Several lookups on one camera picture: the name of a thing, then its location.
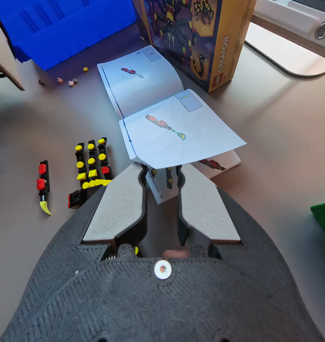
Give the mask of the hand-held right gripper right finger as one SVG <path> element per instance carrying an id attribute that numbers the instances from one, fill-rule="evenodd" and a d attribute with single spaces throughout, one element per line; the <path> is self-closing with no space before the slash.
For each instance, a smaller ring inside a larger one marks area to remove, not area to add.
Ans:
<path id="1" fill-rule="evenodd" d="M 177 176 L 177 234 L 181 246 L 240 243 L 215 183 L 191 164 L 180 166 Z"/>

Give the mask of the blue plastic bin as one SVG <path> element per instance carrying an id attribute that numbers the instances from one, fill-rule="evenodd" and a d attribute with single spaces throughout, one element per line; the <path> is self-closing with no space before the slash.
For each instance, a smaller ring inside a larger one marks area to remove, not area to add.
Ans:
<path id="1" fill-rule="evenodd" d="M 0 21 L 19 62 L 48 70 L 135 23 L 135 14 L 127 0 L 0 0 Z"/>

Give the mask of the lego set cardboard box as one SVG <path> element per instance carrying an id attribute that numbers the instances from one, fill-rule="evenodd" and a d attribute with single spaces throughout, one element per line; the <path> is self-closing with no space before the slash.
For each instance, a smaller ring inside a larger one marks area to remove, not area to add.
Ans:
<path id="1" fill-rule="evenodd" d="M 140 36 L 208 93 L 231 80 L 256 0 L 132 0 Z"/>

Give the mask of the lego instruction booklet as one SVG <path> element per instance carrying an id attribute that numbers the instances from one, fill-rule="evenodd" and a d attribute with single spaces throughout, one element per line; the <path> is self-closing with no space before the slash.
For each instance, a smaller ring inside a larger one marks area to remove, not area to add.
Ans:
<path id="1" fill-rule="evenodd" d="M 246 145 L 152 46 L 97 68 L 131 160 L 163 169 Z"/>

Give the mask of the red black lego leg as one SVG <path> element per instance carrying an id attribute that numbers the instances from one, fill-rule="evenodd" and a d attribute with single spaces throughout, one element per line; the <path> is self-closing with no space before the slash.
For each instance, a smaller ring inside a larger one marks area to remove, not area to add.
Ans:
<path id="1" fill-rule="evenodd" d="M 48 160 L 41 161 L 38 168 L 39 178 L 36 181 L 36 187 L 39 191 L 41 209 L 51 215 L 48 209 L 48 194 L 50 191 L 49 163 Z"/>

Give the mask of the black yellow lego spider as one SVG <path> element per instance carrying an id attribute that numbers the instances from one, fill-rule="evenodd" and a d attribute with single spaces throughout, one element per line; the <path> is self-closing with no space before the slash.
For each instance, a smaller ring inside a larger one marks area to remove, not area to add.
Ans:
<path id="1" fill-rule="evenodd" d="M 102 137 L 98 140 L 98 144 L 92 139 L 88 141 L 87 146 L 82 142 L 75 147 L 77 181 L 80 182 L 80 189 L 68 195 L 69 209 L 80 208 L 101 187 L 107 186 L 113 180 L 106 144 L 107 138 Z M 84 155 L 85 147 L 89 154 L 88 160 Z"/>

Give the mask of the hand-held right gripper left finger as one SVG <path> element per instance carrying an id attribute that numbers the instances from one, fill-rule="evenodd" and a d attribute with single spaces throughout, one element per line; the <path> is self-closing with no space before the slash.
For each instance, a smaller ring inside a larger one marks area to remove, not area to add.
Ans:
<path id="1" fill-rule="evenodd" d="M 147 167 L 133 163 L 82 206 L 89 212 L 82 245 L 138 245 L 147 234 Z"/>

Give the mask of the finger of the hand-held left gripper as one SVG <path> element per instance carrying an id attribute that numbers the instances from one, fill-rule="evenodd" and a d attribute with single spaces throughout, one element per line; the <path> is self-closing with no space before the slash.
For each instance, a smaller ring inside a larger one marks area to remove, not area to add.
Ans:
<path id="1" fill-rule="evenodd" d="M 12 81 L 12 83 L 21 91 L 24 91 L 16 59 L 11 52 L 6 36 L 0 27 L 0 73 Z"/>

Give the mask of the silver monitor stand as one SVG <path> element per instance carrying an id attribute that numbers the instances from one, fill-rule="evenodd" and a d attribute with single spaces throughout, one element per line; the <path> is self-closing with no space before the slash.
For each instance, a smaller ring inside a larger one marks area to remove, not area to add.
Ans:
<path id="1" fill-rule="evenodd" d="M 265 28 L 250 23 L 245 43 L 281 70 L 297 77 L 325 74 L 325 58 Z"/>

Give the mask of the white frame with metal disc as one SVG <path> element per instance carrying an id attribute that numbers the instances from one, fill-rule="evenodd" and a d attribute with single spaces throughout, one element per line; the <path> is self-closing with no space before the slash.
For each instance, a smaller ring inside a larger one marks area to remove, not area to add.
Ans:
<path id="1" fill-rule="evenodd" d="M 254 15 L 309 40 L 325 41 L 325 1 L 259 0 Z"/>

